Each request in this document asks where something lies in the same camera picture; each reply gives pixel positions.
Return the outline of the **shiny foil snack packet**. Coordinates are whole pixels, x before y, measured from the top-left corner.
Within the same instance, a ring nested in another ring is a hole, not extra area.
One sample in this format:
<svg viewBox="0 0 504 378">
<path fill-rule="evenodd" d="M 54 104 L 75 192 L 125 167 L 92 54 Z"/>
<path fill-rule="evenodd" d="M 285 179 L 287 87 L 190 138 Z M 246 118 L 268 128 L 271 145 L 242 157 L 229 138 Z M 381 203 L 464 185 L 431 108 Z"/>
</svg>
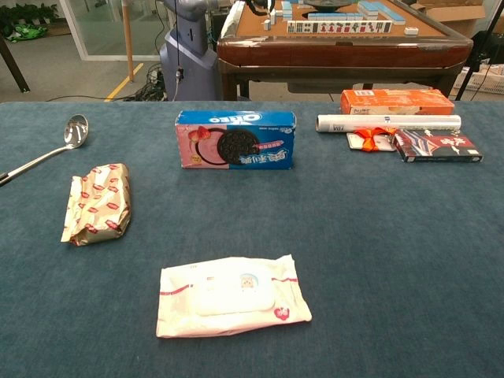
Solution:
<svg viewBox="0 0 504 378">
<path fill-rule="evenodd" d="M 61 241 L 85 246 L 120 238 L 131 216 L 128 167 L 95 166 L 87 175 L 72 178 Z"/>
</svg>

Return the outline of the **blue Oreo cookie box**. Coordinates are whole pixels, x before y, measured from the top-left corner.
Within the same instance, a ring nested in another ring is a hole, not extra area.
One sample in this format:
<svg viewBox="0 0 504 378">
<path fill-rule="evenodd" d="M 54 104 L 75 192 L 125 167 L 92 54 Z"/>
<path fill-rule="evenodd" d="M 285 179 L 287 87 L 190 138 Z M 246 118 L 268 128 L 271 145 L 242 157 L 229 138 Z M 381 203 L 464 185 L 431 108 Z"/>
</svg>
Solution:
<svg viewBox="0 0 504 378">
<path fill-rule="evenodd" d="M 184 110 L 175 121 L 185 169 L 290 169 L 295 129 L 289 111 Z"/>
</svg>

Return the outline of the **white box orange ribbon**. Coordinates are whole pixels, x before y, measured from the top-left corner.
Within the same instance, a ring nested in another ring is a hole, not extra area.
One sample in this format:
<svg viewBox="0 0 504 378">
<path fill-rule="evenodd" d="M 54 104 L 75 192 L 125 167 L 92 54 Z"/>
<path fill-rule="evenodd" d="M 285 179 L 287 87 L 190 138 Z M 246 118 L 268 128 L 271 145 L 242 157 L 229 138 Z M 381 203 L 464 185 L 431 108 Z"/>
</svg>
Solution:
<svg viewBox="0 0 504 378">
<path fill-rule="evenodd" d="M 396 128 L 360 128 L 346 134 L 349 148 L 364 152 L 394 152 Z"/>
</svg>

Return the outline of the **cling film roll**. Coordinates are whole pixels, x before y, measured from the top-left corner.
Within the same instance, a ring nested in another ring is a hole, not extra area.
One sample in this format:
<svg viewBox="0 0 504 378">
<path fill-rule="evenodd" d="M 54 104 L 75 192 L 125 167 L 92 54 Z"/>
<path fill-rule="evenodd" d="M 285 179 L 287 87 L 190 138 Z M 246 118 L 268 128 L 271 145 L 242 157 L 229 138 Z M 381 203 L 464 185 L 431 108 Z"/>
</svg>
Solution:
<svg viewBox="0 0 504 378">
<path fill-rule="evenodd" d="M 317 132 L 355 132 L 363 128 L 396 128 L 405 130 L 450 130 L 461 128 L 458 115 L 318 115 Z"/>
</svg>

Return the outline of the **brown mahjong table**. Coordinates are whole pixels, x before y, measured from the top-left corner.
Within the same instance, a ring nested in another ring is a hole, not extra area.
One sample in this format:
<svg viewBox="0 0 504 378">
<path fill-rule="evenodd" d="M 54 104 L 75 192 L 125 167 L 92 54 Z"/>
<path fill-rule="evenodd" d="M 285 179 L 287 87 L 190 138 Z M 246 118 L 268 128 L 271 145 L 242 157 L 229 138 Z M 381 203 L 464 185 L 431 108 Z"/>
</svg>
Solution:
<svg viewBox="0 0 504 378">
<path fill-rule="evenodd" d="M 387 33 L 288 32 L 244 1 L 230 10 L 217 42 L 223 97 L 237 98 L 239 82 L 294 83 L 301 92 L 336 93 L 345 84 L 418 83 L 448 95 L 473 48 L 466 36 L 399 0 L 377 0 L 401 15 L 417 35 L 393 24 Z"/>
</svg>

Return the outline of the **orange cardboard box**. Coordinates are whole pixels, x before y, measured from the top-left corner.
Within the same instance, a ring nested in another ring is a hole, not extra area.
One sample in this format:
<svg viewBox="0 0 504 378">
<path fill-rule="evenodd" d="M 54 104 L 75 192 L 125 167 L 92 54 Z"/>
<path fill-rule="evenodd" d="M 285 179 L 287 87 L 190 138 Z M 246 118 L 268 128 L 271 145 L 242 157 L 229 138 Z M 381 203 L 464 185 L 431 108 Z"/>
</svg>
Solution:
<svg viewBox="0 0 504 378">
<path fill-rule="evenodd" d="M 436 89 L 344 90 L 340 108 L 350 115 L 451 115 L 454 104 Z"/>
</svg>

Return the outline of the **blue-backed mahjong tile row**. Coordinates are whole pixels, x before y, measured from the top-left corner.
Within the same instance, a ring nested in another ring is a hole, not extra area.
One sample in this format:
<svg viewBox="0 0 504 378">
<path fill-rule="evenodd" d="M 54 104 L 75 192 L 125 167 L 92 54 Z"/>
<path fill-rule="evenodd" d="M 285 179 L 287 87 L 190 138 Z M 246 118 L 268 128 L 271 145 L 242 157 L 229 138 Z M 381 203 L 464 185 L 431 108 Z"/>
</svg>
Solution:
<svg viewBox="0 0 504 378">
<path fill-rule="evenodd" d="M 309 20 L 347 21 L 347 20 L 364 20 L 365 16 L 362 13 L 318 13 L 318 12 L 311 12 L 311 13 L 307 13 L 307 18 Z"/>
</svg>

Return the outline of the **dark patterned card box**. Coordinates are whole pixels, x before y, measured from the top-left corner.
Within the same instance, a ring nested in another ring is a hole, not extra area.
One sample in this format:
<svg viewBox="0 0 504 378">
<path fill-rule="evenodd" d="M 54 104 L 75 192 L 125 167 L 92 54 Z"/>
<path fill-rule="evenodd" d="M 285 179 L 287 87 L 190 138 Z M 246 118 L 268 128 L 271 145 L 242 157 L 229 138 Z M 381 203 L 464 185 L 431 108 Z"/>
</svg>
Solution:
<svg viewBox="0 0 504 378">
<path fill-rule="evenodd" d="M 395 133 L 393 144 L 407 163 L 477 163 L 484 159 L 476 145 L 459 131 L 401 130 Z"/>
</svg>

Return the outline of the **wooden pole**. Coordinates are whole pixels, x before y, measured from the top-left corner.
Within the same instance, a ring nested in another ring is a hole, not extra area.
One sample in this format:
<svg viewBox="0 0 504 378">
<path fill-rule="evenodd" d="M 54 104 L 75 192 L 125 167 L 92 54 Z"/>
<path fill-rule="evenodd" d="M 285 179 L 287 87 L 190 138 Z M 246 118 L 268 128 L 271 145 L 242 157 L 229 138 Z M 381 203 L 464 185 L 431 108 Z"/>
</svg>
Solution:
<svg viewBox="0 0 504 378">
<path fill-rule="evenodd" d="M 124 43 L 128 63 L 128 78 L 130 82 L 133 82 L 135 74 L 134 74 L 133 53 L 132 53 L 132 34 L 129 19 L 129 5 L 131 3 L 131 0 L 120 0 L 120 1 L 123 17 Z"/>
</svg>

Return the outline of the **blue-backed mahjong tile stack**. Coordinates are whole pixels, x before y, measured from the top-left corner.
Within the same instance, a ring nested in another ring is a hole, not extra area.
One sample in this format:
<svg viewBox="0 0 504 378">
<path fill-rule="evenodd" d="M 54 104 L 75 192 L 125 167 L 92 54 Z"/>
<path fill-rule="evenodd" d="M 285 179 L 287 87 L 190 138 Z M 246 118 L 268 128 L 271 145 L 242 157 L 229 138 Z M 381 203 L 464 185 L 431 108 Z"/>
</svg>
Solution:
<svg viewBox="0 0 504 378">
<path fill-rule="evenodd" d="M 381 2 L 361 0 L 358 2 L 358 12 L 365 15 L 368 19 L 381 15 L 386 20 L 391 21 L 395 25 L 404 25 L 406 23 L 404 17 L 402 17 L 389 7 L 385 6 Z"/>
</svg>

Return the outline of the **black tripod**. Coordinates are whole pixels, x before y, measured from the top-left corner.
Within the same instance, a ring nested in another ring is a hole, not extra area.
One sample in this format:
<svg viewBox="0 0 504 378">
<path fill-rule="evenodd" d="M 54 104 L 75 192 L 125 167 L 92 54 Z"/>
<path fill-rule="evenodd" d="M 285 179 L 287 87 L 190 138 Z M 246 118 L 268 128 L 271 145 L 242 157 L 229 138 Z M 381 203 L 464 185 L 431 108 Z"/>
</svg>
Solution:
<svg viewBox="0 0 504 378">
<path fill-rule="evenodd" d="M 494 12 L 494 16 L 491 19 L 491 23 L 487 27 L 487 30 L 484 32 L 484 36 L 482 37 L 481 41 L 476 44 L 476 47 L 472 49 L 472 53 L 469 55 L 469 58 L 467 60 L 469 70 L 465 74 L 465 78 L 460 88 L 458 89 L 457 95 L 455 97 L 456 101 L 461 100 L 462 95 L 465 92 L 465 89 L 471 79 L 472 74 L 474 73 L 475 69 L 479 67 L 479 64 L 481 62 L 480 56 L 482 54 L 482 51 L 484 50 L 487 41 L 490 39 L 492 32 L 495 28 L 495 25 L 498 23 L 498 19 L 500 18 L 500 15 L 503 10 L 504 10 L 504 0 L 499 0 L 498 7 Z"/>
</svg>

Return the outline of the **white plastic crate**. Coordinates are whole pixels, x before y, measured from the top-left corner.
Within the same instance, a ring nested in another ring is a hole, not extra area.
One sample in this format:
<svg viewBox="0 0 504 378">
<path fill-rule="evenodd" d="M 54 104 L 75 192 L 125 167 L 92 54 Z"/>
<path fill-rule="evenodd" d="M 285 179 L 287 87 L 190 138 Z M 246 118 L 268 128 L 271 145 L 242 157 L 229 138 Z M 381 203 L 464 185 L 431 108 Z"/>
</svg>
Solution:
<svg viewBox="0 0 504 378">
<path fill-rule="evenodd" d="M 504 65 L 481 65 L 466 85 L 466 90 L 504 95 Z"/>
</svg>

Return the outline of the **brown cardboard carton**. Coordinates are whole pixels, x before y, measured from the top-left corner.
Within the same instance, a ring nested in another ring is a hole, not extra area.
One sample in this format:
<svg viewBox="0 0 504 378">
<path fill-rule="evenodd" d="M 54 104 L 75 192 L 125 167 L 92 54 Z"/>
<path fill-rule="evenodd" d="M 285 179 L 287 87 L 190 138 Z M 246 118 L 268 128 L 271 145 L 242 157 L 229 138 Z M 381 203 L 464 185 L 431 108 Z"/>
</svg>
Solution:
<svg viewBox="0 0 504 378">
<path fill-rule="evenodd" d="M 413 0 L 410 6 L 469 38 L 486 16 L 484 0 Z"/>
</svg>

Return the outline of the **dark table leg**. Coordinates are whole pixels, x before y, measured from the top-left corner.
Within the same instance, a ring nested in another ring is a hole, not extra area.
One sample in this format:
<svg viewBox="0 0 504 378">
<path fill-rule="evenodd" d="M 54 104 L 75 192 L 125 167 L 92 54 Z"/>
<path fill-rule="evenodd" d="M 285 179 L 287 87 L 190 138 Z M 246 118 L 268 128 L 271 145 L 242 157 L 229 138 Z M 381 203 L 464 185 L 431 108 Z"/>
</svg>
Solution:
<svg viewBox="0 0 504 378">
<path fill-rule="evenodd" d="M 21 72 L 19 69 L 13 55 L 11 54 L 8 46 L 6 45 L 6 41 L 3 38 L 2 34 L 0 33 L 0 54 L 2 55 L 2 58 L 4 62 L 6 63 L 9 71 L 11 72 L 13 78 L 15 79 L 17 86 L 20 89 L 21 93 L 28 93 L 30 91 L 30 88 Z"/>
</svg>

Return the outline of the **green bag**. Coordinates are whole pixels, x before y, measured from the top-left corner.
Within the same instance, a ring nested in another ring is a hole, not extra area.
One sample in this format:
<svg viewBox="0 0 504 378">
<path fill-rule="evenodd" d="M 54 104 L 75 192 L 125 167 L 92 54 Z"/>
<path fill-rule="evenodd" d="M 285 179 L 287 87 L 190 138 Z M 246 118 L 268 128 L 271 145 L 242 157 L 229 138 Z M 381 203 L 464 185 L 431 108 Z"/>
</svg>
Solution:
<svg viewBox="0 0 504 378">
<path fill-rule="evenodd" d="M 13 24 L 2 29 L 3 36 L 11 43 L 39 39 L 46 35 L 46 27 L 34 24 Z"/>
</svg>

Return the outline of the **green potted plants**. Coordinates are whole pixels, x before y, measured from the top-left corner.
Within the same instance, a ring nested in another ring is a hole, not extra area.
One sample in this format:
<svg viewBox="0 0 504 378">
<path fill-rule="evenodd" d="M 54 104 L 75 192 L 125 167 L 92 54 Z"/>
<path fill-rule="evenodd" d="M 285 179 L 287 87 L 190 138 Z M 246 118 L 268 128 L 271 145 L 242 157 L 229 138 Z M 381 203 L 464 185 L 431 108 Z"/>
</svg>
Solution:
<svg viewBox="0 0 504 378">
<path fill-rule="evenodd" d="M 34 24 L 35 21 L 41 24 L 50 24 L 58 18 L 56 4 L 0 5 L 0 34 L 4 37 L 10 36 L 14 32 L 15 25 L 20 24 L 21 20 L 24 20 L 25 24 Z"/>
</svg>

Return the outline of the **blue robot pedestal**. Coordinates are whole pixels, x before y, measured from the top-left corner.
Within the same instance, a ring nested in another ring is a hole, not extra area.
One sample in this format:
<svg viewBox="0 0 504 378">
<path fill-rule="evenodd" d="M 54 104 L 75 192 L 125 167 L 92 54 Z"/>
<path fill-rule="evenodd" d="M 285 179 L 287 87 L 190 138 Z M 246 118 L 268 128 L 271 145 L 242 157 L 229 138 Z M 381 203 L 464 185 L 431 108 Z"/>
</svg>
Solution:
<svg viewBox="0 0 504 378">
<path fill-rule="evenodd" d="M 209 47 L 206 12 L 218 0 L 162 0 L 175 16 L 160 49 L 169 101 L 220 101 L 223 98 L 217 54 Z"/>
</svg>

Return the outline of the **white glass partition frame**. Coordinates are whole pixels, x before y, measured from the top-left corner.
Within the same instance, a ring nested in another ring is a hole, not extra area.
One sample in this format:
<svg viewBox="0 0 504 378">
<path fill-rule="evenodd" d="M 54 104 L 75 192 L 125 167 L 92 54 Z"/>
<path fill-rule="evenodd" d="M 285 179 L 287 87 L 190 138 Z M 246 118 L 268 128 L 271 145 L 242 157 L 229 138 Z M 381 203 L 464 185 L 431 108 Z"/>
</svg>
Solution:
<svg viewBox="0 0 504 378">
<path fill-rule="evenodd" d="M 127 21 L 135 61 L 156 61 L 173 14 L 162 0 L 59 0 L 80 57 L 85 61 L 128 59 Z"/>
</svg>

